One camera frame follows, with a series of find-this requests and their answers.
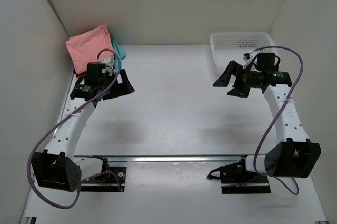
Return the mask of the pink t shirt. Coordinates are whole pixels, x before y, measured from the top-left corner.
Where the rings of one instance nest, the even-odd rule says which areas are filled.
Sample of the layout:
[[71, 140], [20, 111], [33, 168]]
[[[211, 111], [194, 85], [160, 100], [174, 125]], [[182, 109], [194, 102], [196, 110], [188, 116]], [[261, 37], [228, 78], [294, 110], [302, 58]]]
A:
[[86, 72], [88, 63], [97, 61], [101, 50], [114, 50], [107, 25], [99, 25], [88, 32], [70, 37], [66, 41], [66, 47], [77, 75]]

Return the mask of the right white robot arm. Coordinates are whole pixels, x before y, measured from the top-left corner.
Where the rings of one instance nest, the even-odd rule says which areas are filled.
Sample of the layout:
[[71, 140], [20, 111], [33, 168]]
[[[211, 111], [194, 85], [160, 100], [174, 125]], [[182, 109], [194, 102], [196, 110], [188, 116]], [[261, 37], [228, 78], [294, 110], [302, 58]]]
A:
[[272, 177], [307, 178], [316, 164], [321, 148], [313, 143], [300, 121], [292, 94], [294, 86], [287, 72], [276, 66], [248, 71], [236, 61], [230, 61], [224, 73], [213, 83], [214, 87], [227, 87], [235, 77], [228, 95], [247, 98], [251, 88], [261, 89], [273, 116], [276, 144], [266, 155], [247, 155], [245, 164], [236, 168], [236, 177], [250, 181], [255, 173]]

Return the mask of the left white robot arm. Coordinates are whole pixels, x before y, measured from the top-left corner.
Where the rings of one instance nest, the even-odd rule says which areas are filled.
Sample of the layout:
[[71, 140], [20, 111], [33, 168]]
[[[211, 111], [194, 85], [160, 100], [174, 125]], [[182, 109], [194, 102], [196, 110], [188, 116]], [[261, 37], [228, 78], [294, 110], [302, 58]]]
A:
[[64, 123], [57, 127], [50, 142], [42, 152], [34, 152], [31, 160], [40, 187], [74, 192], [83, 180], [95, 177], [104, 181], [110, 176], [107, 158], [90, 155], [74, 160], [74, 152], [99, 101], [114, 99], [134, 92], [124, 69], [120, 70], [119, 82], [108, 71], [100, 79], [89, 76], [79, 78], [70, 94], [68, 113]]

